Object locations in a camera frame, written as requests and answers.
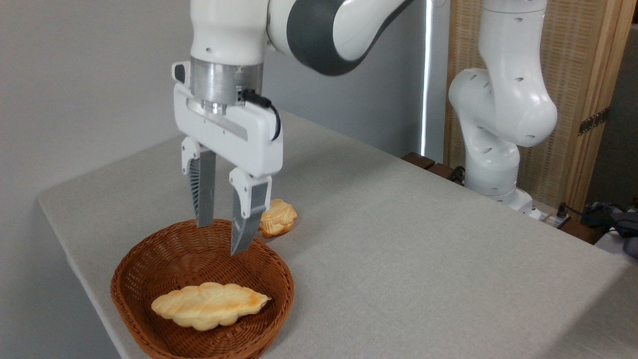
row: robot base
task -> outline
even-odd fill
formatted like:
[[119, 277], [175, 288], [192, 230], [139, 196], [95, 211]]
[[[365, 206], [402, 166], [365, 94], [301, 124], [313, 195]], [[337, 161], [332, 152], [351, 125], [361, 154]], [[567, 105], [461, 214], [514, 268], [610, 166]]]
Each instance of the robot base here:
[[540, 220], [542, 216], [542, 213], [534, 207], [531, 196], [524, 190], [515, 188], [508, 194], [489, 195], [486, 197], [491, 198], [496, 202], [503, 203], [509, 208], [521, 212], [524, 215], [528, 215], [531, 218]]

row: basket rim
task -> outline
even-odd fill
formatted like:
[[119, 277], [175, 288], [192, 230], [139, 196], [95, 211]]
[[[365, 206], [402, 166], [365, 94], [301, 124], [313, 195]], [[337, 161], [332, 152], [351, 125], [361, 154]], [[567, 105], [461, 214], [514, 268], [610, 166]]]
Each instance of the basket rim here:
[[[232, 223], [229, 220], [224, 220], [224, 219], [215, 218], [214, 222], [232, 225]], [[171, 230], [175, 226], [184, 225], [184, 224], [192, 225], [194, 223], [195, 223], [195, 220], [193, 219], [177, 222], [172, 225], [169, 225], [168, 227], [162, 228], [159, 231], [156, 231], [155, 233], [152, 233], [146, 238], [144, 238], [142, 241], [140, 241], [135, 246], [133, 246], [131, 250], [122, 258], [122, 261], [117, 265], [114, 271], [113, 277], [111, 279], [110, 294], [111, 294], [111, 300], [113, 301], [115, 305], [115, 309], [118, 311], [124, 325], [126, 326], [128, 331], [131, 333], [131, 336], [133, 337], [135, 342], [138, 344], [138, 346], [140, 346], [142, 351], [144, 351], [146, 354], [148, 354], [151, 357], [167, 358], [167, 359], [189, 359], [183, 356], [177, 356], [177, 355], [173, 355], [172, 353], [167, 353], [166, 351], [160, 349], [153, 342], [146, 340], [146, 335], [144, 335], [144, 331], [141, 330], [140, 325], [137, 323], [137, 321], [133, 319], [133, 311], [130, 309], [130, 306], [128, 305], [124, 296], [122, 295], [122, 289], [123, 289], [122, 287], [124, 285], [124, 282], [122, 281], [122, 276], [128, 272], [129, 267], [133, 264], [133, 259], [135, 257], [134, 254], [138, 252], [141, 248], [152, 243], [152, 239], [154, 239], [157, 236], [161, 236], [164, 232]], [[268, 244], [266, 244], [260, 238], [255, 237], [252, 245], [257, 245], [261, 249], [263, 249], [266, 252], [266, 254], [282, 269], [285, 282], [288, 284], [289, 290], [288, 290], [288, 295], [286, 295], [284, 299], [284, 303], [282, 304], [283, 310], [280, 310], [276, 314], [275, 321], [280, 317], [283, 317], [283, 320], [278, 324], [276, 323], [275, 325], [268, 326], [262, 333], [260, 333], [254, 339], [246, 343], [242, 348], [238, 348], [238, 350], [233, 349], [229, 353], [226, 353], [223, 355], [208, 356], [208, 357], [202, 357], [198, 359], [222, 359], [222, 358], [227, 358], [230, 356], [238, 356], [242, 354], [249, 356], [250, 354], [256, 351], [259, 351], [264, 347], [267, 348], [270, 346], [272, 341], [274, 341], [274, 339], [276, 338], [276, 335], [279, 333], [279, 331], [281, 330], [281, 327], [285, 323], [286, 318], [290, 314], [290, 311], [292, 309], [292, 302], [294, 301], [295, 284], [294, 284], [292, 274], [290, 273], [290, 269], [288, 265], [286, 265], [286, 263], [277, 254], [277, 252], [271, 249], [268, 246]]]

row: wooden block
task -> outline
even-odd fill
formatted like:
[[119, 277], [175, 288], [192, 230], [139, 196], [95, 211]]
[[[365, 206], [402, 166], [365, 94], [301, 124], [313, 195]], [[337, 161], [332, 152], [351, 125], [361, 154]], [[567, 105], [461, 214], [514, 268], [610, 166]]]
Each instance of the wooden block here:
[[435, 161], [429, 159], [428, 157], [423, 157], [416, 152], [410, 152], [407, 155], [401, 157], [402, 160], [409, 162], [413, 165], [419, 166], [423, 169], [428, 169], [436, 163]]
[[452, 178], [452, 173], [454, 172], [453, 169], [443, 164], [436, 164], [428, 168], [427, 170], [447, 180], [450, 180]]
[[572, 236], [591, 245], [596, 244], [596, 242], [604, 235], [603, 233], [594, 231], [593, 229], [582, 225], [575, 220], [568, 220], [567, 222], [565, 222], [565, 225], [563, 225], [560, 230], [567, 234], [571, 234]]

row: metal hinge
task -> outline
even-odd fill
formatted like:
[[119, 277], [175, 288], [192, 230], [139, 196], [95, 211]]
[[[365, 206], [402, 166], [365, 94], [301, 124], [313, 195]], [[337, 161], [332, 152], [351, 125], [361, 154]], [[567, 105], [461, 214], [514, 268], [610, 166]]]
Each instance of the metal hinge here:
[[583, 122], [581, 122], [581, 128], [578, 130], [578, 136], [584, 134], [585, 132], [591, 131], [592, 128], [607, 121], [608, 115], [609, 115], [609, 107], [593, 115], [592, 117], [584, 120]]

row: light strip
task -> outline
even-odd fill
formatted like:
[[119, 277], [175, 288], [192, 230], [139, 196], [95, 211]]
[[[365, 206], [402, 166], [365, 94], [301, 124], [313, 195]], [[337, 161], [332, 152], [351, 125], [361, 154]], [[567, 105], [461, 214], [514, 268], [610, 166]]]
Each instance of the light strip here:
[[426, 0], [426, 33], [425, 33], [425, 59], [423, 70], [423, 114], [421, 117], [421, 155], [426, 155], [426, 126], [427, 126], [427, 96], [430, 87], [430, 67], [432, 63], [432, 21], [433, 21], [433, 0]]

